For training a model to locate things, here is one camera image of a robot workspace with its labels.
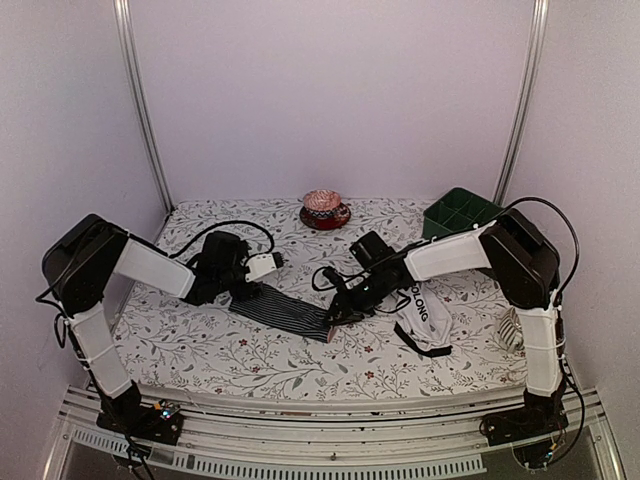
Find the white black-trimmed underwear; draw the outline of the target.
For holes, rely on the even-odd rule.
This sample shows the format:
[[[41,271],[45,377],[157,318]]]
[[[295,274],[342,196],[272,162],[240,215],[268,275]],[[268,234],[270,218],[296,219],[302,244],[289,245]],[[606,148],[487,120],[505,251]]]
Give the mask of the white black-trimmed underwear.
[[[422,285],[397,291],[399,319],[394,333],[412,351],[428,358],[452,353],[453,319],[434,292]]]

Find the navy striped underwear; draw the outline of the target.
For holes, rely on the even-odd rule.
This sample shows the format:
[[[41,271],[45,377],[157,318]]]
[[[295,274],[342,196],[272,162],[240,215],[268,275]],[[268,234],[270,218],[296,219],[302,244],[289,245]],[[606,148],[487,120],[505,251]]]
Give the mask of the navy striped underwear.
[[[289,297],[267,284],[259,284],[256,295],[234,298],[229,311],[262,325],[322,343],[329,343],[334,334],[326,320],[326,310]]]

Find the dark red saucer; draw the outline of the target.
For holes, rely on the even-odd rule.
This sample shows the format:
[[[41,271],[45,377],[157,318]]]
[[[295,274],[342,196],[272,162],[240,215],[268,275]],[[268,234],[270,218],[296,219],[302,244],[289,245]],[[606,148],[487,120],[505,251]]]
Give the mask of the dark red saucer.
[[[314,230],[335,230],[346,225],[351,219],[351,210],[341,203],[331,211],[314,211],[302,206],[299,218],[304,225]]]

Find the red patterned bowl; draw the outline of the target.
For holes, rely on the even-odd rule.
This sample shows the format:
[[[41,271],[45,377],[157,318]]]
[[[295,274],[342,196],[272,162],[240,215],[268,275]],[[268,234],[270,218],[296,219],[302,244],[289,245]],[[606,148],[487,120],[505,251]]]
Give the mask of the red patterned bowl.
[[[342,197],[333,190],[316,189],[308,192],[303,198],[303,211],[312,218],[329,218],[336,214]]]

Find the floral tablecloth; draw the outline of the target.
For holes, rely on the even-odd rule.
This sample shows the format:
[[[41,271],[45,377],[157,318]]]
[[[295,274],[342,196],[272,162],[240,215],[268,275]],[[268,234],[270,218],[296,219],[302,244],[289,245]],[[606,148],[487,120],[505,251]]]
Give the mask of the floral tablecloth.
[[[332,294],[319,268],[358,270],[349,246],[377,232],[395,247],[422,232],[424,203],[412,199],[351,199],[351,219],[334,231],[305,226],[298,199],[210,200],[180,203],[158,246],[182,260],[201,248],[211,225],[239,235],[253,250],[273,247],[284,266],[266,283],[287,296],[327,307]],[[402,318],[393,300],[377,314],[339,327],[328,342],[306,339],[234,314],[228,295],[200,307],[137,285],[117,323],[114,341],[131,377],[146,386],[271,400],[389,400],[528,387],[552,392],[561,373],[559,344],[547,316],[524,318],[528,345],[509,352],[500,342],[507,302],[498,283],[463,271],[430,279],[427,295],[453,320],[452,351],[430,358],[395,333]]]

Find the right aluminium frame post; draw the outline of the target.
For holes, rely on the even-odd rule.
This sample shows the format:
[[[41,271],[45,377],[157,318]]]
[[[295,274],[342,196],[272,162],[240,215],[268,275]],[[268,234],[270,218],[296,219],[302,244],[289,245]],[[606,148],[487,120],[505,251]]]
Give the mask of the right aluminium frame post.
[[[507,197],[522,144],[544,49],[549,6],[550,2],[548,0],[535,0],[533,2],[532,20],[516,110],[493,194],[493,202],[499,205],[502,205]]]

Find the left aluminium frame post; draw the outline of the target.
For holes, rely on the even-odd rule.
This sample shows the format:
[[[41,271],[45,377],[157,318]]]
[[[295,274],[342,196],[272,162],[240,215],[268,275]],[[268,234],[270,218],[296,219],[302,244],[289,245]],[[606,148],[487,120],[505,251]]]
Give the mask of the left aluminium frame post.
[[[127,74],[143,146],[161,204],[166,215],[168,215],[174,210],[175,205],[170,192],[165,169],[162,164],[144,91],[143,79],[135,44],[130,2],[127,0],[114,0],[113,7],[124,68]]]

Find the front aluminium rail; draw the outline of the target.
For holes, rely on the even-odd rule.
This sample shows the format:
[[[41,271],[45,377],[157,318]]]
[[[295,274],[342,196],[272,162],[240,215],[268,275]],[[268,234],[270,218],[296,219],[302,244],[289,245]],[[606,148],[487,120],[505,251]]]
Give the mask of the front aluminium rail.
[[[220,479],[631,479],[604,406],[583,390],[579,443],[533,473],[515,450],[551,435],[490,446],[484,415],[518,408],[521,388],[400,400],[294,401],[216,396],[142,386],[143,402],[166,399],[184,416],[176,446],[146,443],[148,465],[167,474]],[[91,387],[69,387],[54,424],[42,479],[126,478],[127,443],[96,425]]]

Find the striped glass mug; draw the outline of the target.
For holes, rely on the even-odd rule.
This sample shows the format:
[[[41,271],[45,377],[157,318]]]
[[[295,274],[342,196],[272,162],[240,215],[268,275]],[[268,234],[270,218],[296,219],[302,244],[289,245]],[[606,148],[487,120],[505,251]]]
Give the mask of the striped glass mug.
[[[506,309],[498,322],[498,336],[503,348],[509,353],[524,349],[523,330],[514,307]]]

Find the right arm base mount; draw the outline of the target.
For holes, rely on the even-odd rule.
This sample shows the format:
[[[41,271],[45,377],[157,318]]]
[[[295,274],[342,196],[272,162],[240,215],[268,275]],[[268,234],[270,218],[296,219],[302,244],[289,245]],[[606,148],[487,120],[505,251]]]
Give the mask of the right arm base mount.
[[[521,407],[484,415],[479,432],[490,446],[518,442],[559,432],[568,426],[562,403],[563,389],[551,396],[540,396],[525,389]]]

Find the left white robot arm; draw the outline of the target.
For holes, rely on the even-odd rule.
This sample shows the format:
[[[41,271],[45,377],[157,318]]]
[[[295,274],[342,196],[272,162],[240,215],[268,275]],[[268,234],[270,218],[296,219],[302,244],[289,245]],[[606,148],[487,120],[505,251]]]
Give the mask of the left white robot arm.
[[[51,307],[67,329],[79,363],[98,391],[114,400],[111,419],[128,434],[148,426],[148,412],[129,396],[139,392],[113,338],[107,298],[126,282],[141,284],[192,307],[223,295],[252,298],[278,267],[274,250],[258,253],[230,232],[234,221],[204,228],[166,250],[94,212],[81,217],[44,253],[45,289],[35,301]]]

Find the aluminium frame post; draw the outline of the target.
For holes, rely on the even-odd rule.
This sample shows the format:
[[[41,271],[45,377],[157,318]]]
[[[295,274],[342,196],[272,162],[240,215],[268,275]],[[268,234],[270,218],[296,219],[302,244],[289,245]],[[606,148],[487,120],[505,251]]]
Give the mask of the aluminium frame post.
[[[507,197],[522,144],[544,49],[549,6],[550,2],[548,0],[535,0],[533,2],[532,20],[516,110],[493,194],[493,202],[499,205],[502,205]]]
[[[175,205],[170,192],[165,169],[162,164],[144,91],[143,79],[135,44],[130,2],[127,0],[114,0],[113,7],[124,68],[127,74],[143,146],[161,204],[166,215],[168,215],[174,210]]]

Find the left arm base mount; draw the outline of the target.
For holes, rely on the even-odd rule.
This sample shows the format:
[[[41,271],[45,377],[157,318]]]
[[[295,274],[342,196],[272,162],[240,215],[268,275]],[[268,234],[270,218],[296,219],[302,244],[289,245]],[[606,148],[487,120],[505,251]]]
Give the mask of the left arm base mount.
[[[145,406],[135,382],[116,397],[106,395],[100,387],[97,392],[101,401],[101,412],[96,421],[98,427],[136,439],[177,445],[184,416],[175,404],[161,400],[153,406]]]

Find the green divided organizer tray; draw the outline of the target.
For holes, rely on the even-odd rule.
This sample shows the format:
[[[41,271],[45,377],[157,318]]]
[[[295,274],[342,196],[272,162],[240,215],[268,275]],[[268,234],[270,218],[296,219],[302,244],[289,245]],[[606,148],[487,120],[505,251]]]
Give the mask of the green divided organizer tray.
[[[423,212],[422,237],[444,238],[491,221],[502,208],[469,190],[454,187]]]

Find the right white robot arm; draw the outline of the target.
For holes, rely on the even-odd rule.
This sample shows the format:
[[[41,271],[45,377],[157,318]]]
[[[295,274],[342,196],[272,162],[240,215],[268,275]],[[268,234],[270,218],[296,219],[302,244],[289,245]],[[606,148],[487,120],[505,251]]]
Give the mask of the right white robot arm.
[[[349,287],[331,267],[322,270],[336,291],[325,318],[330,326],[373,314],[400,288],[464,270],[491,270],[523,328],[526,391],[539,397],[518,412],[517,427],[524,435],[537,436],[554,422],[556,409],[547,398],[563,388],[561,303],[568,283],[560,278],[557,249],[514,204],[484,225],[399,251],[369,232],[352,245],[351,253],[362,267],[356,286]]]

